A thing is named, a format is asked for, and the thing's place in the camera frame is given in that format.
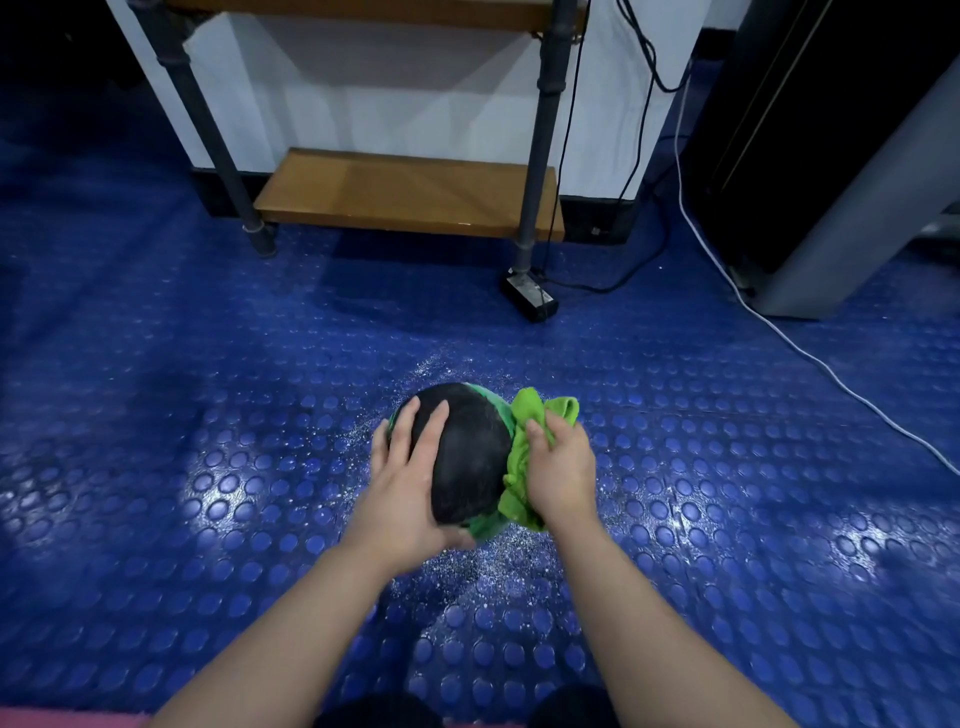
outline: white wall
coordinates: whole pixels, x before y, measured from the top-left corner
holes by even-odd
[[[180,142],[211,167],[124,0],[108,0]],[[659,71],[681,77],[710,0],[634,0]],[[562,192],[616,197],[636,158],[649,72],[612,0],[594,0]],[[540,44],[516,33],[223,13],[186,44],[237,167],[272,172],[290,147],[526,163]],[[551,164],[560,160],[571,58]],[[636,194],[671,99],[654,91]]]
[[[735,31],[750,8],[750,0],[713,0],[704,20],[705,28]]]

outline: white cable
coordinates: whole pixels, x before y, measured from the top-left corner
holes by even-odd
[[[683,178],[683,173],[681,172],[681,169],[680,169],[680,145],[678,143],[678,139],[680,138],[679,137],[680,125],[681,125],[681,122],[684,120],[684,108],[686,107],[686,93],[689,91],[689,89],[690,89],[690,81],[688,80],[686,85],[684,86],[684,95],[681,98],[681,102],[680,102],[680,113],[677,114],[677,132],[674,134],[674,137],[673,137],[673,156],[677,162],[677,184],[679,187],[677,192],[677,202],[680,204],[681,215],[684,217],[686,223],[690,226],[690,229],[693,231],[693,234],[696,236],[697,241],[700,243],[700,247],[704,249],[704,253],[707,254],[707,257],[709,257],[710,262],[713,263],[714,267],[718,271],[720,271],[720,275],[723,276],[723,279],[727,282],[727,284],[733,290],[733,294],[736,296],[736,299],[740,301],[740,305],[746,308],[751,315],[755,316],[764,324],[766,324],[768,327],[770,327],[773,330],[773,332],[777,336],[779,336],[781,339],[783,339],[783,341],[785,341],[787,345],[794,352],[798,353],[800,356],[806,357],[807,359],[812,361],[814,364],[819,366],[821,369],[823,369],[829,375],[829,377],[833,379],[834,382],[836,382],[836,385],[840,387],[840,389],[842,389],[844,392],[846,392],[848,395],[853,397],[855,400],[857,400],[861,404],[873,410],[873,412],[875,412],[879,416],[879,418],[883,420],[883,422],[891,426],[894,430],[899,432],[901,435],[904,435],[905,437],[909,437],[915,443],[923,445],[925,448],[927,448],[930,452],[933,453],[933,456],[936,457],[937,460],[942,462],[947,467],[947,469],[951,473],[953,473],[954,475],[960,475],[960,470],[958,470],[957,467],[953,465],[953,463],[947,460],[947,458],[939,450],[937,450],[932,445],[930,445],[924,438],[919,437],[918,435],[915,435],[913,432],[910,432],[909,430],[904,429],[903,427],[895,423],[893,420],[887,417],[886,414],[884,414],[883,411],[879,407],[877,407],[875,404],[873,404],[870,400],[866,399],[865,397],[861,397],[856,392],[854,392],[853,389],[848,387],[846,384],[843,383],[843,381],[840,380],[840,377],[836,375],[836,373],[829,367],[829,365],[826,362],[821,361],[812,353],[807,352],[801,349],[796,344],[794,344],[789,336],[783,333],[765,316],[757,313],[752,308],[750,308],[747,305],[747,302],[743,300],[743,296],[740,294],[740,289],[737,288],[736,283],[733,282],[733,279],[728,275],[726,269],[723,267],[720,261],[717,260],[716,255],[713,254],[713,251],[709,248],[709,245],[707,245],[707,243],[704,241],[703,236],[700,234],[696,226],[690,220],[690,216],[686,214],[686,208],[684,207],[684,178]]]

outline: power cord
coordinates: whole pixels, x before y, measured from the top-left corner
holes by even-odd
[[[660,77],[660,73],[657,70],[657,49],[654,48],[653,42],[648,38],[642,30],[640,30],[640,24],[636,20],[636,14],[634,13],[634,6],[631,4],[630,0],[616,0],[616,8],[620,11],[620,15],[624,20],[627,21],[627,25],[630,26],[631,30],[634,31],[636,35],[636,41],[640,44],[640,52],[643,53],[643,58],[646,59],[647,65],[650,67],[650,73],[653,76],[653,81],[663,93],[676,93],[681,88],[686,86],[686,80],[690,77],[690,64],[688,63],[686,69],[684,70],[683,75],[680,78],[680,82],[673,86],[667,86],[663,79]]]
[[[588,0],[587,2],[587,9],[586,9],[587,21],[589,20],[591,2],[592,0]],[[690,65],[688,65],[687,68],[684,70],[680,83],[677,85],[676,88],[667,87],[663,83],[662,79],[660,78],[660,73],[657,70],[657,49],[654,47],[654,44],[651,42],[651,40],[640,30],[639,23],[637,22],[636,15],[634,13],[634,8],[631,5],[630,0],[616,0],[616,2],[617,2],[617,7],[620,10],[620,14],[623,16],[623,18],[627,21],[627,24],[631,27],[632,30],[634,30],[636,34],[637,41],[639,42],[640,49],[643,53],[643,57],[650,68],[650,84],[647,87],[646,98],[644,99],[644,102],[643,102],[643,112],[640,115],[640,130],[637,135],[636,159],[634,160],[634,167],[630,171],[630,176],[627,178],[627,181],[624,182],[623,188],[620,190],[620,194],[617,196],[616,203],[613,206],[613,212],[612,212],[611,218],[614,221],[616,220],[616,216],[619,213],[620,206],[623,204],[624,197],[627,194],[627,189],[630,187],[630,183],[634,180],[636,171],[639,169],[639,166],[640,166],[640,157],[643,150],[643,131],[644,131],[644,128],[646,127],[647,111],[650,108],[650,99],[653,96],[654,85],[658,86],[660,90],[663,91],[664,93],[676,93],[680,88],[683,88],[686,86],[686,82],[689,79],[689,73],[690,73],[689,69],[691,67]],[[545,282],[553,283],[554,285],[560,285],[564,288],[574,288],[577,290],[588,291],[590,293],[596,293],[596,294],[607,294],[617,290],[618,288],[621,288],[623,285],[627,283],[627,281],[630,280],[630,278],[633,277],[633,275],[637,271],[639,271],[645,265],[648,265],[649,263],[653,262],[658,257],[660,257],[663,251],[666,250],[667,243],[669,242],[669,239],[670,239],[669,216],[665,213],[663,201],[657,195],[657,192],[656,192],[657,184],[659,184],[660,181],[663,179],[663,175],[661,175],[657,179],[657,182],[655,184],[648,187],[648,189],[650,190],[651,198],[657,204],[658,212],[660,214],[661,224],[663,225],[662,242],[660,243],[660,246],[651,255],[643,258],[641,261],[636,263],[616,283],[609,286],[592,286],[592,285],[587,285],[586,283],[574,283],[569,281],[556,280],[556,279],[551,279],[546,275],[546,271],[550,263],[550,252],[551,252],[551,243],[553,238],[553,229],[554,229],[554,223],[557,217],[557,205],[560,201],[560,185],[561,185],[561,180],[564,177],[564,160],[566,159],[566,144],[570,138],[570,128],[573,122],[573,109],[577,100],[577,84],[580,80],[580,58],[583,55],[583,50],[584,50],[584,46],[583,46],[583,43],[581,43],[580,48],[577,51],[577,64],[573,74],[573,90],[570,98],[570,112],[566,119],[566,132],[564,134],[564,146],[560,154],[560,165],[557,168],[557,193],[554,196],[554,200],[553,200],[553,211],[550,216],[550,230],[546,238],[546,248],[543,253],[543,263],[537,271],[532,271],[540,279],[540,304],[541,305],[543,305],[543,302],[544,302],[544,293],[543,293],[542,284]],[[667,138],[670,138],[670,136],[669,135],[662,136],[657,140],[657,142],[659,143]]]
[[[677,114],[677,133],[678,134],[680,133],[681,122],[684,119],[684,108],[686,107],[686,93],[687,93],[687,89],[685,88],[684,94],[681,97],[680,113]],[[678,183],[677,202],[680,205],[680,213],[684,217],[686,223],[690,226],[690,229],[693,231],[694,236],[697,238],[697,242],[699,242],[700,247],[704,249],[704,253],[707,254],[707,257],[710,259],[710,262],[713,263],[713,266],[720,272],[720,275],[723,277],[723,280],[725,280],[727,282],[727,285],[729,285],[730,288],[732,289],[733,294],[736,296],[736,299],[740,303],[740,305],[743,306],[751,316],[754,316],[755,318],[759,319],[764,324],[766,324],[770,329],[772,329],[773,332],[777,336],[779,336],[787,344],[787,346],[789,346],[794,352],[798,353],[800,356],[806,359],[809,359],[814,364],[819,366],[822,370],[824,370],[824,372],[827,373],[827,375],[833,380],[833,382],[838,387],[840,387],[840,389],[843,392],[850,395],[855,400],[857,400],[858,402],[866,406],[868,409],[874,412],[874,414],[878,415],[883,422],[891,426],[896,432],[899,432],[904,437],[908,437],[918,445],[922,445],[924,448],[929,450],[930,453],[933,454],[933,456],[937,458],[937,460],[943,463],[944,466],[947,468],[947,470],[949,470],[951,473],[953,473],[954,475],[960,475],[960,470],[958,470],[957,467],[953,465],[953,463],[947,460],[947,457],[943,453],[941,453],[939,450],[937,450],[932,445],[930,445],[930,443],[928,443],[924,438],[920,437],[919,435],[915,435],[913,432],[910,432],[907,429],[904,429],[903,427],[895,423],[893,420],[891,420],[889,417],[887,417],[887,415],[879,407],[873,404],[870,400],[858,395],[856,392],[854,392],[853,389],[851,389],[846,384],[844,384],[843,381],[840,379],[840,377],[837,376],[836,372],[834,372],[825,361],[818,359],[812,353],[804,349],[801,349],[797,344],[793,342],[793,340],[789,336],[783,333],[783,331],[781,331],[772,321],[770,321],[770,319],[768,319],[763,314],[757,313],[747,305],[747,302],[744,301],[743,299],[743,295],[740,293],[740,289],[737,287],[736,283],[733,282],[733,279],[727,273],[726,269],[723,267],[723,264],[717,259],[716,255],[713,254],[713,251],[709,248],[709,245],[707,245],[707,242],[704,240],[703,236],[697,230],[696,226],[693,224],[693,221],[690,220],[690,216],[686,213],[686,208],[684,207],[684,176],[683,176],[683,173],[681,172],[681,166],[680,166],[680,146],[678,145],[676,138],[674,138],[674,141],[673,141],[673,157],[677,164],[677,183]]]

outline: left hand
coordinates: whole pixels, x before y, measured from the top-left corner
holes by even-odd
[[[430,507],[433,466],[449,404],[441,402],[410,452],[414,416],[420,400],[412,398],[400,410],[387,446],[387,421],[373,433],[370,485],[353,508],[346,547],[363,550],[382,566],[388,578],[411,571],[445,548],[474,548],[469,532],[457,526],[438,526]]]

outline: wooden shelf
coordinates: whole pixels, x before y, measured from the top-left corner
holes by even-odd
[[[167,0],[171,8],[261,15],[312,15],[339,20],[374,20],[463,28],[542,33],[551,0]],[[583,31],[582,1],[578,30]]]
[[[516,238],[526,175],[523,164],[291,149],[255,206],[276,223]],[[549,167],[538,240],[556,194]],[[560,206],[552,239],[564,239]]]

